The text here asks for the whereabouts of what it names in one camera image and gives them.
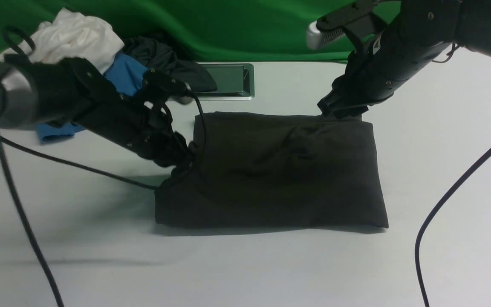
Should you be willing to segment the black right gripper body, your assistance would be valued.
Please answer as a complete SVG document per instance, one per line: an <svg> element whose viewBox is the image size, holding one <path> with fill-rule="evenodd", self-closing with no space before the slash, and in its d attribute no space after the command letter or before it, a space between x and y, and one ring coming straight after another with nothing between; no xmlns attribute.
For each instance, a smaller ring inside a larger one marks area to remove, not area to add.
<svg viewBox="0 0 491 307"><path fill-rule="evenodd" d="M323 116L359 116L392 97L436 56L436 44L423 46L398 32L383 32L370 43L366 54L349 61L318 107Z"/></svg>

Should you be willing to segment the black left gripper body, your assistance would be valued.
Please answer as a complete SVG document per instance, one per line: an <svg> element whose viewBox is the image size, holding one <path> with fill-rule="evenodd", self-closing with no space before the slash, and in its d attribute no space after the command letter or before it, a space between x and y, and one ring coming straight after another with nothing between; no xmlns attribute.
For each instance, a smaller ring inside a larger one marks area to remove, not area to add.
<svg viewBox="0 0 491 307"><path fill-rule="evenodd" d="M84 128L160 167L192 159L183 135L172 128L166 105L173 95L140 95L121 99L84 98Z"/></svg>

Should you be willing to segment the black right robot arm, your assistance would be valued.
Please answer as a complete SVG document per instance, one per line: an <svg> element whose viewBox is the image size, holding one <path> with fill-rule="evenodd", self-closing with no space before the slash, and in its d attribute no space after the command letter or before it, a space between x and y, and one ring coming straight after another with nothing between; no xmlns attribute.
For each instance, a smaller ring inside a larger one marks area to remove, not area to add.
<svg viewBox="0 0 491 307"><path fill-rule="evenodd" d="M491 58L491 0L402 0L386 23L374 13L378 0L355 0L308 26L312 50L347 37L353 51L345 73L318 107L324 116L360 116L380 104L445 49L463 47Z"/></svg>

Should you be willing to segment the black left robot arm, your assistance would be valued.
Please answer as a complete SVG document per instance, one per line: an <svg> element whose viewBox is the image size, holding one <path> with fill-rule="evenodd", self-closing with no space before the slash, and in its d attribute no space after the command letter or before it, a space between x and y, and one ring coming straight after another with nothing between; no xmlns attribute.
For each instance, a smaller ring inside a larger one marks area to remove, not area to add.
<svg viewBox="0 0 491 307"><path fill-rule="evenodd" d="M121 95L88 60L32 63L11 55L0 62L0 128L72 123L160 167L193 159L185 138L172 128L166 102L194 94L187 84L157 70L143 74L142 87Z"/></svg>

